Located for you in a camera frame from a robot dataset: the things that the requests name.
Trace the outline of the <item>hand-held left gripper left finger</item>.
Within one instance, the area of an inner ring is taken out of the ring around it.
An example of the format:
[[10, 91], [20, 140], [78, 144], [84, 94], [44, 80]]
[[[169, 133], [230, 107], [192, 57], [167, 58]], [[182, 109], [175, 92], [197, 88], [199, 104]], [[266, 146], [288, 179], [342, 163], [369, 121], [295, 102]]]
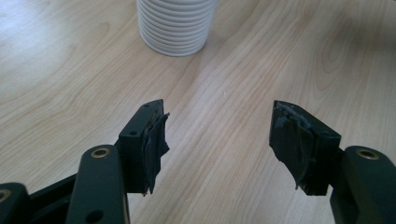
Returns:
[[124, 184], [128, 193], [153, 193], [161, 157], [169, 151], [165, 140], [163, 99], [139, 107], [119, 134]]

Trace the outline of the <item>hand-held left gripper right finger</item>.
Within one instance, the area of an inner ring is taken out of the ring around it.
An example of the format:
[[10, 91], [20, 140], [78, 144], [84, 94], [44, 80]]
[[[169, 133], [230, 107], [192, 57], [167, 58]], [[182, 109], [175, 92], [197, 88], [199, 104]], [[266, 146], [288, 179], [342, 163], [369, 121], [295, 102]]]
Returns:
[[274, 101], [269, 146], [306, 195], [324, 196], [341, 135], [298, 105]]

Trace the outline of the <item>stack of white paper cups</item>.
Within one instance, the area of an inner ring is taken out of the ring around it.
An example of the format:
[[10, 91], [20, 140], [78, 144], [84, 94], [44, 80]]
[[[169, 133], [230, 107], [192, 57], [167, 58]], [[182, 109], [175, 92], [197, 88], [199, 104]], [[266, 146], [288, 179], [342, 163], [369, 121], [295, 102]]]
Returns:
[[218, 0], [136, 0], [139, 33], [153, 50], [184, 57], [209, 36]]

